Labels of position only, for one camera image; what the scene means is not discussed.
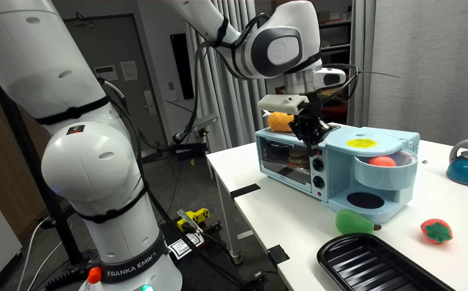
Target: red toy fruit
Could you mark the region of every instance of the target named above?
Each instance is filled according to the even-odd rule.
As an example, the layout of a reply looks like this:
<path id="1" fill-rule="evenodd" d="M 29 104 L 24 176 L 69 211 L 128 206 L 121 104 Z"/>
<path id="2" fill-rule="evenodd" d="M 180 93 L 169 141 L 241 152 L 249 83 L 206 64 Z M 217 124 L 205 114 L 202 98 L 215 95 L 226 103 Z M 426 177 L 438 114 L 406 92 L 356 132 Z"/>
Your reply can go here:
<path id="1" fill-rule="evenodd" d="M 379 167 L 395 167 L 394 160 L 389 156 L 375 156 L 369 159 L 369 164 Z"/>
<path id="2" fill-rule="evenodd" d="M 428 219 L 421 224 L 421 231 L 431 243 L 444 243 L 453 238 L 450 225 L 442 219 Z"/>

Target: oven window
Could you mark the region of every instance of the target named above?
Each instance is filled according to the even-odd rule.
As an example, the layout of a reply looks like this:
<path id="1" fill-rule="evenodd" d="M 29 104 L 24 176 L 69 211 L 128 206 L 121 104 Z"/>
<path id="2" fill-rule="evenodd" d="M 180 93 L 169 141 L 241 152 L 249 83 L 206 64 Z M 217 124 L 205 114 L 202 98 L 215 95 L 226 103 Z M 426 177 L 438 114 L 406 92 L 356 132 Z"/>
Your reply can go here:
<path id="1" fill-rule="evenodd" d="M 310 184 L 310 157 L 305 147 L 260 138 L 261 163 L 267 170 L 300 184 Z"/>

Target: yellow sticker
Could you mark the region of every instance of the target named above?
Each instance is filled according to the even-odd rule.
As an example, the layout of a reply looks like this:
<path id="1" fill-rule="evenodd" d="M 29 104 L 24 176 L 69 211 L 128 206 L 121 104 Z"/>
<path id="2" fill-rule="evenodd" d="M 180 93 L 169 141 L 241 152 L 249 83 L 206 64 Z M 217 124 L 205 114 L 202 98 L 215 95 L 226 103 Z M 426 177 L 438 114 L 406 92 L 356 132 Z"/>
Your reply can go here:
<path id="1" fill-rule="evenodd" d="M 378 143 L 375 140 L 363 139 L 363 138 L 352 139 L 347 142 L 347 145 L 349 147 L 359 148 L 359 149 L 376 147 L 377 144 Z"/>

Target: oven knob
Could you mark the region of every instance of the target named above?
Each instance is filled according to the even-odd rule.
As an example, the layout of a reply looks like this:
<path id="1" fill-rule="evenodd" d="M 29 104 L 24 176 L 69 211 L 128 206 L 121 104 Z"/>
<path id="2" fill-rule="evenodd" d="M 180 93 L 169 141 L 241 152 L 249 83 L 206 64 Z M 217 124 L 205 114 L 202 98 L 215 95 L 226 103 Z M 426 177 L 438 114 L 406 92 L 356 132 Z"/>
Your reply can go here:
<path id="1" fill-rule="evenodd" d="M 313 160 L 313 168 L 316 170 L 316 171 L 323 171 L 324 170 L 324 162 L 322 162 L 321 159 L 319 158 L 316 158 L 315 160 Z"/>
<path id="2" fill-rule="evenodd" d="M 315 185 L 315 187 L 317 187 L 317 188 L 322 189 L 322 188 L 324 188 L 326 186 L 326 183 L 324 182 L 324 180 L 321 177 L 315 176 L 313 178 L 313 185 Z"/>

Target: black baking tray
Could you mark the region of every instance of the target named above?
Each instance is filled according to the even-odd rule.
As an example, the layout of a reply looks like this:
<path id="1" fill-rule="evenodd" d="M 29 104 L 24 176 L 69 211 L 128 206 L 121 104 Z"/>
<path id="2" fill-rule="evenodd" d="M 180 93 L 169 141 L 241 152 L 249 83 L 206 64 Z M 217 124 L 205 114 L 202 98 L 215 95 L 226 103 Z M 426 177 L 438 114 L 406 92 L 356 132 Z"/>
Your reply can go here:
<path id="1" fill-rule="evenodd" d="M 344 291 L 454 291 L 372 234 L 338 236 L 317 260 Z"/>

